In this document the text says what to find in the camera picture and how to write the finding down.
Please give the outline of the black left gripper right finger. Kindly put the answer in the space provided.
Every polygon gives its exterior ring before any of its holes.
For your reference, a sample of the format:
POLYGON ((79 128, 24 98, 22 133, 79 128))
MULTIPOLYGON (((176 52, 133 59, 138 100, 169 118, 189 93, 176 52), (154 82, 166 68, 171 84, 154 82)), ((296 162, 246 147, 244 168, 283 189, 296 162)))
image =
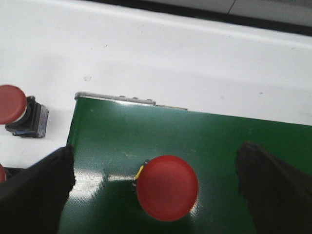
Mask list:
POLYGON ((239 192, 259 234, 312 232, 312 177, 257 144, 237 151, 239 192))

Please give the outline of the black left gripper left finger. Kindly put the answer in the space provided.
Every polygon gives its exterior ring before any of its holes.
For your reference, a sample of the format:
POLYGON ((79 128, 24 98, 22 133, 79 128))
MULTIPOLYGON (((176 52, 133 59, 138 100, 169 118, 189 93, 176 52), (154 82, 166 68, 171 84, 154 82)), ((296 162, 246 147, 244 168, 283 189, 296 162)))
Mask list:
POLYGON ((0 184, 2 234, 56 234, 75 185, 74 153, 61 147, 0 184))

